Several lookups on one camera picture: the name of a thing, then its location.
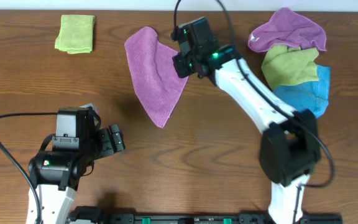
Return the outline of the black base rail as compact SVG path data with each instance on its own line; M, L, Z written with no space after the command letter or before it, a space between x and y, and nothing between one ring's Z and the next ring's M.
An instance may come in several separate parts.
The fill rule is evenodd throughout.
M66 224L274 224L267 213L240 213L238 215L136 215L133 213L106 213L98 207L76 207Z

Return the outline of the crumpled olive green cloth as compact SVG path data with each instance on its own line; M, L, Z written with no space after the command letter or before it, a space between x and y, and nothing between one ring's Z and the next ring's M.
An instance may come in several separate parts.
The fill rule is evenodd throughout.
M317 64L319 56L316 48L291 48L274 45L265 55L261 69L272 90L279 86L295 86L319 80Z

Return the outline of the crumpled purple cloth at top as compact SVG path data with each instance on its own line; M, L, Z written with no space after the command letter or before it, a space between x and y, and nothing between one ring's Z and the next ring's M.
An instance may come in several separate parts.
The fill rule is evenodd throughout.
M287 7L283 7L269 19L253 30L249 36L248 47L254 52L266 52L274 45L291 48L326 51L325 30L311 19Z

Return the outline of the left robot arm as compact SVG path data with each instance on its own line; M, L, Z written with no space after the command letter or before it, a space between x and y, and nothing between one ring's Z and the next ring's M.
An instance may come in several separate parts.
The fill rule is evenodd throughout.
M29 191L27 223L66 223L80 178L97 159L125 149L119 126L84 134L48 136L29 162L30 181L37 196Z

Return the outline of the folded light green cloth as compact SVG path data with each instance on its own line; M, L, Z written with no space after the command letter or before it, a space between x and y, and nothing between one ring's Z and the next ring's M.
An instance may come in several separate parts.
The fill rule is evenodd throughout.
M93 50L95 16L62 15L55 48L68 54L85 54Z

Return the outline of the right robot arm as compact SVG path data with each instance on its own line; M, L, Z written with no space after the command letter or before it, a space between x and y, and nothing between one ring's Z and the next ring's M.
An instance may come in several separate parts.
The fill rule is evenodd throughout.
M306 184L321 159L314 114L277 98L229 45L204 55L180 52L173 64L180 78L208 77L251 118L262 135L260 166L272 182L268 214L274 223L298 223Z

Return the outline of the crumpled blue cloth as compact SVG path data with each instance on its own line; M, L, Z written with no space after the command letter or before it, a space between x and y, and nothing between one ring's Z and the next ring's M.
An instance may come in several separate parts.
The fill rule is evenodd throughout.
M317 65L317 82L304 82L295 86L279 86L273 93L298 111L310 110L321 117L329 105L331 68Z

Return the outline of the purple microfiber cloth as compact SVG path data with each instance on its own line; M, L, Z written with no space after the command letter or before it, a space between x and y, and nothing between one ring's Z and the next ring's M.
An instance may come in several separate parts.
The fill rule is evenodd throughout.
M173 65L177 51L161 44L157 32L141 28L124 43L136 96L153 123L163 128L187 83Z

